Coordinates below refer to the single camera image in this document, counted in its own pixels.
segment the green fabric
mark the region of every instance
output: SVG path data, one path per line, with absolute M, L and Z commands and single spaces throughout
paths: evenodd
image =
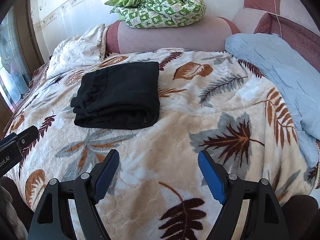
M 205 14 L 203 0 L 109 0 L 120 19 L 132 28 L 186 26 L 199 21 Z

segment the blue gripper pad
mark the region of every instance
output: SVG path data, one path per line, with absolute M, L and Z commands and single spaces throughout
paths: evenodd
M 108 188 L 111 184 L 113 176 L 116 173 L 116 170 L 119 166 L 120 156 L 119 153 L 115 150 L 112 153 L 107 165 L 102 169 L 100 176 L 96 179 L 95 183 L 95 194 L 92 199 L 96 204 L 99 203 L 99 200 L 103 199 L 108 191 Z
M 221 205 L 224 205 L 226 202 L 226 196 L 223 191 L 223 183 L 202 151 L 198 154 L 198 165 L 209 186 L 213 198 L 218 200 Z

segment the silver screw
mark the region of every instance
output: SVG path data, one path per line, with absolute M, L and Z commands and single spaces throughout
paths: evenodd
M 89 178 L 89 176 L 90 176 L 90 174 L 87 173 L 87 172 L 82 173 L 82 174 L 81 174 L 81 179 L 87 179 L 87 178 Z
M 236 180 L 237 178 L 238 176 L 236 174 L 233 174 L 233 173 L 229 174 L 229 179 Z
M 50 185 L 54 185 L 57 183 L 57 179 L 50 179 L 49 183 Z
M 268 185 L 268 184 L 269 184 L 269 181 L 268 181 L 267 179 L 262 179 L 262 180 L 261 180 L 261 183 L 262 183 L 263 185 Z

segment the folded black pants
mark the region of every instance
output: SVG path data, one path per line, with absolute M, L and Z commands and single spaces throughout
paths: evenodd
M 159 118 L 158 62 L 119 64 L 87 73 L 71 100 L 75 125 L 141 129 Z

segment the blue bedding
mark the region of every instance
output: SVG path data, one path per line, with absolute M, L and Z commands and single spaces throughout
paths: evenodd
M 279 89 L 297 130 L 299 148 L 310 168 L 319 155 L 320 73 L 277 34 L 234 34 L 225 49 L 257 66 Z

